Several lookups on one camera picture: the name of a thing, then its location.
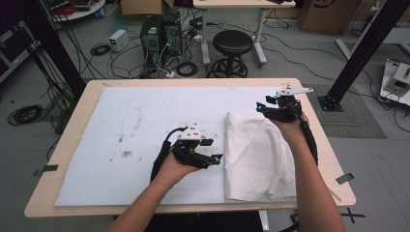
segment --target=folded cloth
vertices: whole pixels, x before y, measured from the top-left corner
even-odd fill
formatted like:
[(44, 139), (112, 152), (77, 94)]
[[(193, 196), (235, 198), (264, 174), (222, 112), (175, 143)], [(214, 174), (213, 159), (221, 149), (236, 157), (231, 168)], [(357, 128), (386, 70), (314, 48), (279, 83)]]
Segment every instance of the folded cloth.
[(224, 157), (225, 198), (272, 202), (296, 197), (290, 148), (263, 116), (227, 113)]

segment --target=desk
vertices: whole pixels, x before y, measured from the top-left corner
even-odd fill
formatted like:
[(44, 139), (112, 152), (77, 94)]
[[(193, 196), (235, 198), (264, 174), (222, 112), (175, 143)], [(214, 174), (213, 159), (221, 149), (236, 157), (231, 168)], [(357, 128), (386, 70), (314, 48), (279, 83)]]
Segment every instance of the desk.
[(259, 43), (262, 33), (263, 19), (265, 18), (266, 9), (270, 8), (291, 8), (295, 6), (294, 2), (283, 2), (275, 4), (266, 0), (193, 0), (193, 5), (202, 10), (202, 60), (204, 65), (210, 65), (211, 59), (208, 50), (208, 40), (206, 35), (206, 24), (208, 17), (212, 22), (225, 21), (256, 21), (258, 22), (257, 30), (253, 38), (259, 66), (267, 64), (265, 54)]
[[(301, 86), (295, 78), (249, 78), (249, 79), (137, 79), (137, 80), (93, 80), (81, 96), (81, 99), (69, 121), (54, 154), (48, 165), (58, 164), (56, 171), (45, 172), (25, 209), (29, 218), (119, 215), (127, 206), (98, 207), (56, 207), (54, 203), (63, 186), (65, 174), (73, 153), (78, 146), (81, 135), (86, 128), (91, 115), (105, 87), (198, 87), (198, 86)], [(319, 169), (328, 187), (337, 195), (338, 206), (351, 206), (356, 202), (355, 195), (348, 183), (339, 185), (335, 178), (343, 175), (325, 132), (311, 107), (305, 94), (298, 95), (306, 115), (309, 117), (311, 130), (315, 136), (319, 154)], [(209, 211), (243, 211), (243, 210), (274, 210), (296, 208), (296, 202), (241, 202), (226, 204), (189, 204), (160, 205), (157, 213), (209, 212)]]

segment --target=black tape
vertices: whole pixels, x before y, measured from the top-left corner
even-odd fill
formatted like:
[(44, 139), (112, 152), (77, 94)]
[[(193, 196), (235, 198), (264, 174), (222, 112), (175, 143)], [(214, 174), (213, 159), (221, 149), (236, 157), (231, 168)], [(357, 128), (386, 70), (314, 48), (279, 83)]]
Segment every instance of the black tape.
[(46, 165), (46, 166), (43, 168), (43, 172), (46, 172), (46, 171), (56, 171), (57, 169), (58, 169), (58, 164)]
[(341, 185), (345, 182), (352, 180), (353, 178), (355, 177), (352, 175), (352, 173), (349, 172), (347, 174), (342, 175), (341, 177), (336, 178), (336, 181), (338, 182), (339, 185)]

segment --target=black stool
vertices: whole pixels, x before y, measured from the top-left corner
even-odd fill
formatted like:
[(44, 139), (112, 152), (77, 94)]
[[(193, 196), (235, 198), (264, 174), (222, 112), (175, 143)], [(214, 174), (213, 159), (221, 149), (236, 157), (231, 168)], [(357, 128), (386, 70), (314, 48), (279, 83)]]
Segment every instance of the black stool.
[(211, 74), (215, 77), (248, 76), (248, 68), (242, 61), (241, 56), (252, 49), (253, 41), (249, 35), (241, 31), (222, 31), (214, 36), (212, 44), (217, 51), (227, 56), (227, 58), (216, 61), (207, 73), (207, 78)]

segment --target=stain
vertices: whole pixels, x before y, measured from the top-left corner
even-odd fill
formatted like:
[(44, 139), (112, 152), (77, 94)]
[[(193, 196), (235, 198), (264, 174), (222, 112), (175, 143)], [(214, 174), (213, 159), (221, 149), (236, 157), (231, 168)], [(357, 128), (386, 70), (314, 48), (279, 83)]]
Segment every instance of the stain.
[(138, 122), (136, 123), (135, 127), (133, 127), (134, 130), (138, 130), (139, 126), (141, 126), (141, 121), (142, 118), (138, 118)]
[(382, 161), (386, 161), (386, 160), (387, 160), (386, 158), (384, 158), (384, 157), (382, 157), (382, 156), (379, 156), (379, 155), (374, 155), (374, 156), (371, 157), (371, 159), (372, 159), (372, 160), (382, 160)]
[(130, 151), (125, 151), (125, 152), (123, 152), (123, 158), (128, 158), (128, 157), (130, 157), (131, 156), (131, 152)]

